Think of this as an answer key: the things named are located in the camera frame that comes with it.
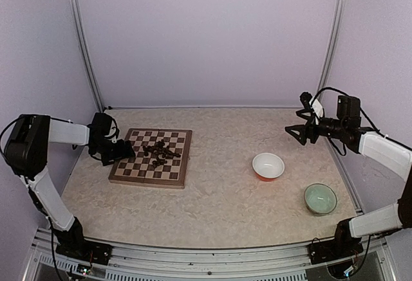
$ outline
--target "metal frame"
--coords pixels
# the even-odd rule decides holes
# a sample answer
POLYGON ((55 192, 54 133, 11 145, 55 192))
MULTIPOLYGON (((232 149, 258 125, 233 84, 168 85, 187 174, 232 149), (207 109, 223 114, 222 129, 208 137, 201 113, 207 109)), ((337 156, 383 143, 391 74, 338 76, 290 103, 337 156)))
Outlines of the metal frame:
MULTIPOLYGON (((306 248, 310 242, 245 249, 175 249, 110 243, 113 252, 109 265, 94 264, 94 280, 258 281, 272 278, 292 280, 291 276, 296 276, 296 280, 306 280, 306 269, 325 265, 310 264, 306 248)), ((372 239, 370 252, 374 251, 379 256, 385 280, 396 281, 393 259, 386 241, 372 239)), ((30 248, 23 281, 33 281, 40 264, 53 266, 51 252, 50 231, 40 228, 30 248)), ((56 260, 63 271, 75 270, 79 264, 88 264, 61 255, 56 255, 56 260)))
POLYGON ((330 74, 330 69, 332 66, 333 56, 335 55, 335 49, 337 45, 337 40, 339 36, 339 28, 341 27, 342 15, 344 10, 346 0, 337 0, 335 7, 335 15, 333 17, 332 32, 330 34, 328 51, 326 52, 326 57, 323 64, 322 76, 317 86, 317 90, 321 90, 325 87, 330 74))
POLYGON ((86 43, 86 37, 84 34, 84 29, 82 25, 82 17, 80 16, 80 7, 79 7, 79 0, 70 0, 71 10, 73 12, 73 18, 75 21, 77 39, 80 45, 80 51, 82 53, 83 63, 86 68, 86 75, 89 82, 89 86, 91 89, 91 93, 93 95, 93 99, 96 103, 96 107, 100 112, 104 111, 104 103, 102 100, 102 96, 100 94, 100 90, 98 88, 98 84, 96 81, 95 74, 93 72, 93 68, 91 66, 90 55, 88 51, 88 46, 86 43))

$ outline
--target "white wall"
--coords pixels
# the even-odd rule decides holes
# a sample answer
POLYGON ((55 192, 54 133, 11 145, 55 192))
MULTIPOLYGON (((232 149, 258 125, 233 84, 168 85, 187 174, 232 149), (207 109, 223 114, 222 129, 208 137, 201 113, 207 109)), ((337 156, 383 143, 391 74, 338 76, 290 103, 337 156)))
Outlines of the white wall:
MULTIPOLYGON (((0 0, 0 79, 0 129, 21 113, 91 121, 95 106, 68 0, 0 0)), ((78 153, 69 145, 51 145, 50 173, 59 191, 78 153)), ((21 280, 40 223, 44 218, 27 190, 0 160, 1 280, 21 280)))
POLYGON ((79 0, 112 107, 299 105, 336 0, 79 0))
MULTIPOLYGON (((347 0, 328 86, 361 99, 385 134, 412 146, 412 0, 347 0)), ((337 95, 326 93, 327 115, 337 95)), ((349 152, 343 158, 366 212, 394 203, 404 182, 379 164, 349 152)), ((401 280, 412 276, 412 231, 388 237, 401 280)))

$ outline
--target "wooden chessboard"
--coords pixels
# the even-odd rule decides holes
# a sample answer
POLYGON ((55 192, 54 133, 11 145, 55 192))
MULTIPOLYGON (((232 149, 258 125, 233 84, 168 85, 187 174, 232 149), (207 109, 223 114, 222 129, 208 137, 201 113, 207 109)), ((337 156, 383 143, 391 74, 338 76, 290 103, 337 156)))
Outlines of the wooden chessboard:
POLYGON ((125 140, 130 140, 136 157, 115 162, 109 175, 110 182, 160 188, 185 188, 191 138, 191 130, 129 129, 125 140), (151 153, 144 156, 143 146, 153 146, 161 140, 165 141, 165 145, 169 146, 171 151, 181 156, 168 159, 165 165, 154 168, 152 162, 156 158, 152 157, 151 153))

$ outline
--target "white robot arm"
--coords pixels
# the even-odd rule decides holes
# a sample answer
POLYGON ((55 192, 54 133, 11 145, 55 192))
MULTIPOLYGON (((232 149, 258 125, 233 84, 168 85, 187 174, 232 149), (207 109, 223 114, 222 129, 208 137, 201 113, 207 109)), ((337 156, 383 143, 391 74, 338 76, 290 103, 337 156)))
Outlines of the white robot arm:
POLYGON ((49 219, 59 241, 56 252, 106 265, 111 246, 84 239, 79 220, 66 208, 53 185, 46 166, 48 143, 67 143, 75 147, 87 145, 90 156, 103 165, 135 157, 131 143, 118 139, 116 121, 104 113, 96 113, 88 126, 32 114, 20 115, 8 127, 13 123, 15 125, 5 151, 3 153, 0 149, 0 152, 27 187, 37 209, 49 219))
POLYGON ((383 136, 361 109, 361 101, 337 89, 326 87, 315 97, 301 95, 304 109, 297 111, 305 119, 304 125, 285 127, 302 145, 307 140, 315 143, 320 136, 336 139, 357 154, 374 159, 400 176, 406 186, 402 197, 387 207, 338 223, 333 240, 312 243, 309 247, 313 264, 350 256, 363 250, 361 237, 389 235, 402 228, 412 228, 412 151, 405 145, 383 136), (324 90, 342 93, 338 97, 337 118, 325 118, 317 96, 324 90), (373 127, 361 127, 361 113, 373 127))
MULTIPOLYGON (((360 137, 359 153, 378 161, 407 182, 412 165, 410 150, 376 132, 367 132, 360 137)), ((393 203, 353 218, 349 222, 351 236, 357 238, 403 228, 399 213, 399 204, 393 203)))

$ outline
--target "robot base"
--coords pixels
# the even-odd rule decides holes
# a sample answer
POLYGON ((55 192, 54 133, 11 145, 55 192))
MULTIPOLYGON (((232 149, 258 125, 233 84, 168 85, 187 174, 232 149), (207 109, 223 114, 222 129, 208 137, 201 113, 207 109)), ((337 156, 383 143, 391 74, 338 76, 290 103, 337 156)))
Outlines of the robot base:
POLYGON ((73 250, 67 250, 62 245, 56 247, 56 253, 66 257, 83 260, 85 262, 96 263, 100 265, 107 265, 111 256, 112 246, 109 244, 102 244, 100 242, 85 240, 84 247, 86 253, 79 253, 73 250))
POLYGON ((336 241, 335 239, 332 239, 310 244, 308 250, 310 262, 314 265, 338 260, 344 257, 351 257, 355 255, 356 252, 360 254, 363 252, 363 247, 359 241, 355 240, 350 244, 345 244, 339 254, 336 254, 336 241))

